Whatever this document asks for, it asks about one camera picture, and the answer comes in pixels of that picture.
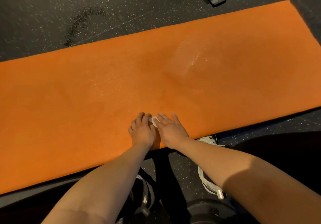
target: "black speckled floor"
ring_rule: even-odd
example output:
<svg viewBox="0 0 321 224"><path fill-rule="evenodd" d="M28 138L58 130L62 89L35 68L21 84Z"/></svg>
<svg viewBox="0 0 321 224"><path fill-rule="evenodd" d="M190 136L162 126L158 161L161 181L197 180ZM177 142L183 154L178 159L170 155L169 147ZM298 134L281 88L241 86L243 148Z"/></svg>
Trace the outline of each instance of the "black speckled floor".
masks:
<svg viewBox="0 0 321 224"><path fill-rule="evenodd" d="M213 8L204 0L0 0L0 61L277 1L227 0ZM291 1L321 43L321 0ZM217 138L219 144L234 146L253 137L302 131L321 131L321 109L223 132ZM190 159L178 153L170 153L169 159L187 202L216 198L204 190ZM151 159L142 167L155 177Z"/></svg>

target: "forearm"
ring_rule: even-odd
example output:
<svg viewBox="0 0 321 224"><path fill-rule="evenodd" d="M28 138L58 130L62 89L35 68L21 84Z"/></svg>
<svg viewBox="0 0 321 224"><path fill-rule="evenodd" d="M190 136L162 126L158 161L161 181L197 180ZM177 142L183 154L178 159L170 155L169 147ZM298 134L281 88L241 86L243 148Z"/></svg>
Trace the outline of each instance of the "forearm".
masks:
<svg viewBox="0 0 321 224"><path fill-rule="evenodd" d="M131 147L114 161L93 170L57 203L43 224L115 223L147 154L148 146Z"/></svg>
<svg viewBox="0 0 321 224"><path fill-rule="evenodd" d="M178 150L261 223L318 223L321 218L320 196L262 159L188 138Z"/></svg>

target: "person's right hand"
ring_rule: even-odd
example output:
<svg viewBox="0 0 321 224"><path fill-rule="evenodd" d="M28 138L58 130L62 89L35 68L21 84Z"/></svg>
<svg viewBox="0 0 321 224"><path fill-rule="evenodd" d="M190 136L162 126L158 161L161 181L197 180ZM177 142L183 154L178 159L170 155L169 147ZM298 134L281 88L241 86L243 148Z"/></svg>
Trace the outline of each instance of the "person's right hand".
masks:
<svg viewBox="0 0 321 224"><path fill-rule="evenodd" d="M188 138L188 134L182 124L179 122L178 117L174 113L174 121L170 120L163 113L157 114L156 117L159 121L155 119L154 123L158 127L161 140L167 147L171 149L177 149L178 145L185 138Z"/></svg>

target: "person's right arm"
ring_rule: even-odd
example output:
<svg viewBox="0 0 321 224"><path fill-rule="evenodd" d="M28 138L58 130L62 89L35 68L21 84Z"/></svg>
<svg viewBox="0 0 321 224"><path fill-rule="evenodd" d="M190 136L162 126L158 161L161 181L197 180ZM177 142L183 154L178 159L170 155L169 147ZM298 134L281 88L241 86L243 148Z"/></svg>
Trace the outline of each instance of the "person's right arm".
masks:
<svg viewBox="0 0 321 224"><path fill-rule="evenodd" d="M189 138L175 114L174 121L157 118L163 143L193 160L260 223L321 223L321 196L285 172L253 155Z"/></svg>

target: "white wipe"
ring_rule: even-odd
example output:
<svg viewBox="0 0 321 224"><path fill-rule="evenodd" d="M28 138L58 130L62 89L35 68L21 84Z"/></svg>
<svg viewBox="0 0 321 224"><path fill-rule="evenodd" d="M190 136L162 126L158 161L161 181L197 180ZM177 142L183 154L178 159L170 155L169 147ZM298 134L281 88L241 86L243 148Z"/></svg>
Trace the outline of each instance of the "white wipe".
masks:
<svg viewBox="0 0 321 224"><path fill-rule="evenodd" d="M149 117L148 120L154 125L155 128L157 128L156 124L154 123L154 118L156 118L158 120L157 117Z"/></svg>

